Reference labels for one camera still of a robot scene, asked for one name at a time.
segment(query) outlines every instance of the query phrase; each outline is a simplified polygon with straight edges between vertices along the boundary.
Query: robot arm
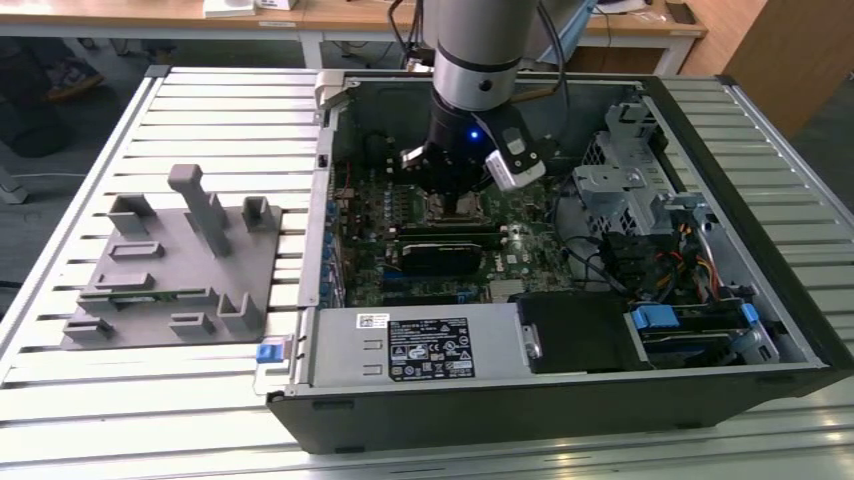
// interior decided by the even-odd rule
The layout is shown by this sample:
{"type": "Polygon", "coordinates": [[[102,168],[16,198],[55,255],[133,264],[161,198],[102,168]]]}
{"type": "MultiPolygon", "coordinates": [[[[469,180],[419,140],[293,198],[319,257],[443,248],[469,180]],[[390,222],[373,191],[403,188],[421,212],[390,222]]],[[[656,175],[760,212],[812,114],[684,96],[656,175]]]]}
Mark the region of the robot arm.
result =
{"type": "Polygon", "coordinates": [[[485,164],[505,191],[546,172],[538,142],[510,103],[538,0],[426,2],[437,32],[431,125],[403,167],[453,211],[459,195],[489,185],[485,164]]]}

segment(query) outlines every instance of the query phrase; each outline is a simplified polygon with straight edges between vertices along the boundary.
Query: motherboard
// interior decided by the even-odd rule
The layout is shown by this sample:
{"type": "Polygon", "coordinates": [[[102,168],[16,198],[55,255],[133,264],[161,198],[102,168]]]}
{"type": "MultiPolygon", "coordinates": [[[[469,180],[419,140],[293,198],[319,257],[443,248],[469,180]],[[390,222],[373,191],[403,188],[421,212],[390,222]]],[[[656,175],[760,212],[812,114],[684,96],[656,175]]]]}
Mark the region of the motherboard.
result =
{"type": "Polygon", "coordinates": [[[335,190],[346,305],[508,302],[573,288],[550,220],[558,182],[521,192],[493,185],[449,213],[437,195],[374,170],[335,190]]]}

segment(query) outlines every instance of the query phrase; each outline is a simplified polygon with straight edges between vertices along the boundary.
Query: cardboard box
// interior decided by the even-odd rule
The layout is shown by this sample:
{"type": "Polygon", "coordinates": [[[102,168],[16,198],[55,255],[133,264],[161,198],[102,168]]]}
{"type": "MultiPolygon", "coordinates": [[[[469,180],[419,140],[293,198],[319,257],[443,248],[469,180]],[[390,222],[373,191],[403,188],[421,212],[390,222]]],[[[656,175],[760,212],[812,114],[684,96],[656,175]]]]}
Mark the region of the cardboard box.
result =
{"type": "Polygon", "coordinates": [[[299,0],[255,0],[259,8],[273,8],[274,10],[291,10],[297,7],[299,0]]]}

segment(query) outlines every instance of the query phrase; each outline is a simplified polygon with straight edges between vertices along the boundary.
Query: barcode sticker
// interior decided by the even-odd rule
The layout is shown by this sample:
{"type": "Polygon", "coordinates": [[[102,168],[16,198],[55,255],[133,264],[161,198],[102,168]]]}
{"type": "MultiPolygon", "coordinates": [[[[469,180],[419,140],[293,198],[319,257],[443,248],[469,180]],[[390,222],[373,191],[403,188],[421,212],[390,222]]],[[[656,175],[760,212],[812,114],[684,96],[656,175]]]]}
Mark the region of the barcode sticker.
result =
{"type": "Polygon", "coordinates": [[[390,317],[391,315],[387,313],[359,313],[357,314],[357,328],[387,328],[390,317]]]}

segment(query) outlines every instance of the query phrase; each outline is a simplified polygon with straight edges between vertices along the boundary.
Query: table leg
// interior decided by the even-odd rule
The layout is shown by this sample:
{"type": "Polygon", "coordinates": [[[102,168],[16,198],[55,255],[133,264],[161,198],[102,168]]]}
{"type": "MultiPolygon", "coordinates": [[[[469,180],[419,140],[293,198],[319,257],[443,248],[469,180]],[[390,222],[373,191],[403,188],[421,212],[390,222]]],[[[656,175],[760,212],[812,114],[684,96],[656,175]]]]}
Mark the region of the table leg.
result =
{"type": "Polygon", "coordinates": [[[321,42],[323,42],[323,32],[301,30],[299,42],[303,46],[303,57],[306,58],[306,68],[323,68],[323,55],[321,54],[321,42]]]}
{"type": "Polygon", "coordinates": [[[692,52],[692,46],[697,40],[694,37],[672,38],[670,46],[662,54],[662,59],[656,67],[656,75],[678,75],[685,59],[692,52]]]}

